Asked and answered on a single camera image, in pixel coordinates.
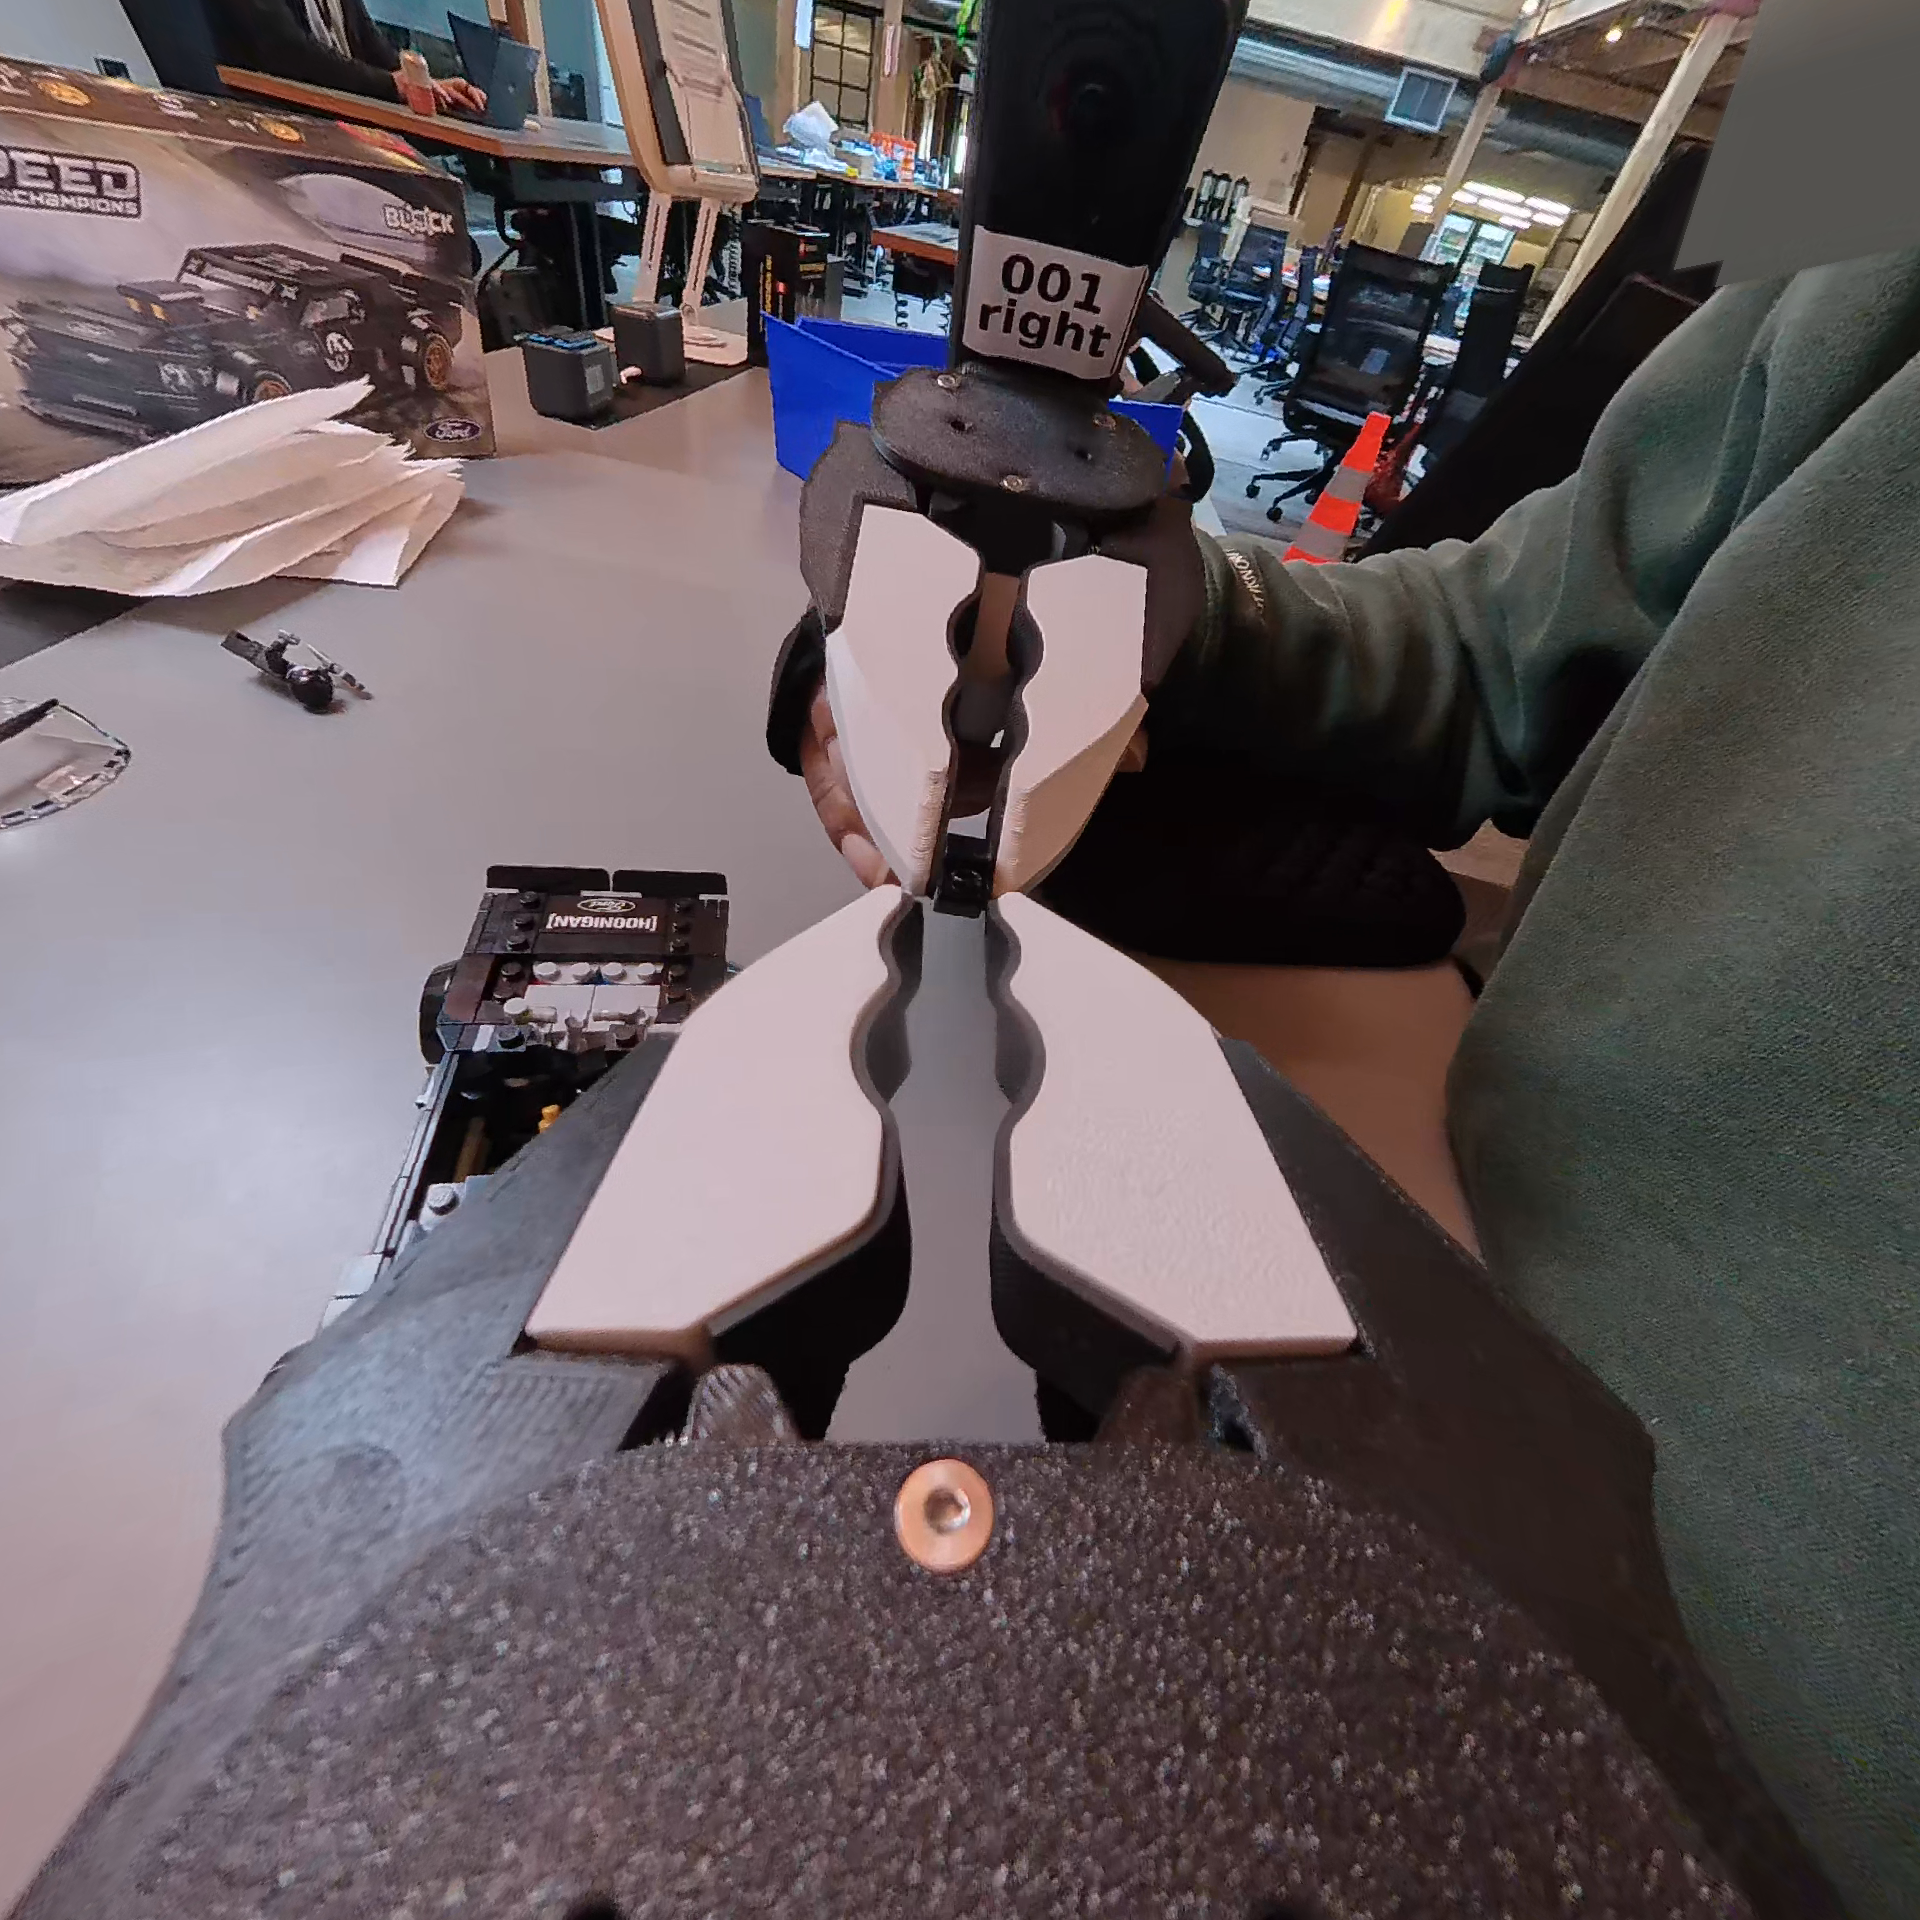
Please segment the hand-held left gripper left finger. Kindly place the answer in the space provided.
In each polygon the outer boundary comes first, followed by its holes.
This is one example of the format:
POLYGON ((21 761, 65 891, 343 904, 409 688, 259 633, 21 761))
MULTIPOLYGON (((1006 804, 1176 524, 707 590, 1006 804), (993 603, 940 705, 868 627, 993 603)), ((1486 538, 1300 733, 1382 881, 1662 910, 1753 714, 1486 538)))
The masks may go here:
POLYGON ((546 1352, 754 1367, 824 1437, 906 1306, 892 1103, 914 900, 864 893, 689 1015, 525 1321, 546 1352))

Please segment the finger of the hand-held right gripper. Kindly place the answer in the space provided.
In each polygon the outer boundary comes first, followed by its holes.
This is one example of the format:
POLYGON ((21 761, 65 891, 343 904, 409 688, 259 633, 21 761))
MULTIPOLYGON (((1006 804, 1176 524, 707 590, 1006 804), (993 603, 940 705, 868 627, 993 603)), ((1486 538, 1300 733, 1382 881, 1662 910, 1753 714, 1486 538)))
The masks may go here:
POLYGON ((996 898, 1025 894, 1071 851, 1146 712, 1146 571, 1084 555, 1034 567, 1010 636, 1011 742, 996 795, 996 898))
POLYGON ((852 800, 885 868, 918 898, 932 893, 948 817, 949 628, 976 588, 976 555, 933 521, 862 509, 825 646, 827 707, 852 800))

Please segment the clear lego windshield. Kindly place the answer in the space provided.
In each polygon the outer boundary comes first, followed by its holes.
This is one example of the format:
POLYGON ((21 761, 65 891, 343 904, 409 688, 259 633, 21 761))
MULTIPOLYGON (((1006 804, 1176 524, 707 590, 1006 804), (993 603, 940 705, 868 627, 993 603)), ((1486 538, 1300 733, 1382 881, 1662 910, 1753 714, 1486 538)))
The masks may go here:
POLYGON ((71 811, 106 792, 131 749, 80 709, 47 696, 2 699, 2 834, 71 811))

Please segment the lego set box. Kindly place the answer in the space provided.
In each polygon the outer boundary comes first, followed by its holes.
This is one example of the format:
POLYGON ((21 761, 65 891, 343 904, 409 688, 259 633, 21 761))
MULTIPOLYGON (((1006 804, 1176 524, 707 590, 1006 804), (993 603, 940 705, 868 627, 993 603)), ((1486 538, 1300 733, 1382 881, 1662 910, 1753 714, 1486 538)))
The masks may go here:
POLYGON ((2 478, 256 403, 489 458, 464 184, 377 129, 2 62, 2 478))

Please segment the blue storage bin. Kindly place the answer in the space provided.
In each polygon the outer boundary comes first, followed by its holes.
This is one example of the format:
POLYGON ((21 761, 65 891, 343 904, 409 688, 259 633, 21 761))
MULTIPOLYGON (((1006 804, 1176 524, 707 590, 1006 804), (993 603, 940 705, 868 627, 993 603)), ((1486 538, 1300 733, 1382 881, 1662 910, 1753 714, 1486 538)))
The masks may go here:
POLYGON ((988 304, 932 339, 803 318, 766 322, 779 467, 810 480, 875 469, 938 498, 1081 521, 1157 500, 1186 410, 1117 396, 1109 329, 1055 304, 988 304))

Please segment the person's right forearm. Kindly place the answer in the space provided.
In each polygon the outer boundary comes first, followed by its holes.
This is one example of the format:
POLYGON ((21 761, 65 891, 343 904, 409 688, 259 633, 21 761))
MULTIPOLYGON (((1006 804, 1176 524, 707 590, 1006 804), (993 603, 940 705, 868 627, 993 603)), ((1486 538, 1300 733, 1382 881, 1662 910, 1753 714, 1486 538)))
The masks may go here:
POLYGON ((1915 251, 1726 286, 1575 469, 1476 540, 1343 565, 1195 538, 1150 765, 1368 792, 1430 847, 1526 830, 1664 645, 1740 734, 1915 730, 1915 251))

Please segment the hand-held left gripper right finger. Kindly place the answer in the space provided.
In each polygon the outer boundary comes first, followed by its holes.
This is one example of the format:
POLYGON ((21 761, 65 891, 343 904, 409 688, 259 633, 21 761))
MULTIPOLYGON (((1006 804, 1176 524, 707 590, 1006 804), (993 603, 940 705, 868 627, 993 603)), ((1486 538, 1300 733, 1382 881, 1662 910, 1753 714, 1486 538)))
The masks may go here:
POLYGON ((989 1306, 1043 1396, 1098 1427, 1130 1376, 1349 1354, 1357 1326, 1209 1021, 1024 894, 985 917, 996 1075, 989 1306))

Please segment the black lego axle assembly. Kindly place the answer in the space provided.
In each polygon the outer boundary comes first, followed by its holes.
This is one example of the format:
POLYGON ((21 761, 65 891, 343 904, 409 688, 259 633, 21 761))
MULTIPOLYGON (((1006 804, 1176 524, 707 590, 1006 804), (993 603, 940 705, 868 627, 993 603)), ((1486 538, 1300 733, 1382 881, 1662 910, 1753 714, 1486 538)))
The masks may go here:
POLYGON ((326 717, 372 703, 372 688, 343 663, 290 630, 277 630, 272 639, 230 630, 220 646, 308 714, 326 717))

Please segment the paper sign on stand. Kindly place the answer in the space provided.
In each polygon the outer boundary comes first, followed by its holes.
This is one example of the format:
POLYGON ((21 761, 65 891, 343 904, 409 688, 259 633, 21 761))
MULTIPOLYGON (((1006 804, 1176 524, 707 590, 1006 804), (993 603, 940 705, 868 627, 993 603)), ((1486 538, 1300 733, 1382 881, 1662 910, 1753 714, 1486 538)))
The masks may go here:
POLYGON ((707 262, 717 216, 756 200, 756 145, 742 93, 730 3, 597 3, 620 129, 643 186, 635 303, 660 295, 668 218, 693 207, 693 228, 677 303, 684 356, 726 373, 740 368, 743 335, 701 322, 707 262))

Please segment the black lego car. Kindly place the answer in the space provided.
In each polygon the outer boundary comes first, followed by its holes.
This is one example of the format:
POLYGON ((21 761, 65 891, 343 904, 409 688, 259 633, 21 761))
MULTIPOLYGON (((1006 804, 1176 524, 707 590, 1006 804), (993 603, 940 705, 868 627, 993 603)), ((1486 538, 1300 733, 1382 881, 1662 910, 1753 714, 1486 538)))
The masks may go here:
POLYGON ((493 864, 462 950, 420 989, 416 1125, 319 1326, 385 1285, 617 1062, 677 1032, 734 972, 727 928, 719 872, 493 864))

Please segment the orange striped object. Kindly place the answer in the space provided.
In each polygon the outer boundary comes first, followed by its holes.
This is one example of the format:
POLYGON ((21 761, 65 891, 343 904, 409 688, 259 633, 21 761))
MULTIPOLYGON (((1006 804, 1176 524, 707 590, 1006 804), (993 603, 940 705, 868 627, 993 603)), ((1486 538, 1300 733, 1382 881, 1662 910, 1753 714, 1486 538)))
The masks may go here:
POLYGON ((1357 535, 1365 493, 1379 467, 1391 414, 1372 413, 1340 457, 1296 538, 1284 551, 1287 565, 1340 565, 1357 535))

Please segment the white paper bags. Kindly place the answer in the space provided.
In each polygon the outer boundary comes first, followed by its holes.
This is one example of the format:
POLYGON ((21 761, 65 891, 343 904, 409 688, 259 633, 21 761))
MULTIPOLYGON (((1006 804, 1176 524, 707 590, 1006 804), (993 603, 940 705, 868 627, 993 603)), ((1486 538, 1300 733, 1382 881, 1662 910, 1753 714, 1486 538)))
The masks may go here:
POLYGON ((290 579, 395 588, 466 497, 456 458, 347 422, 363 378, 241 406, 2 504, 2 579, 140 601, 290 579))

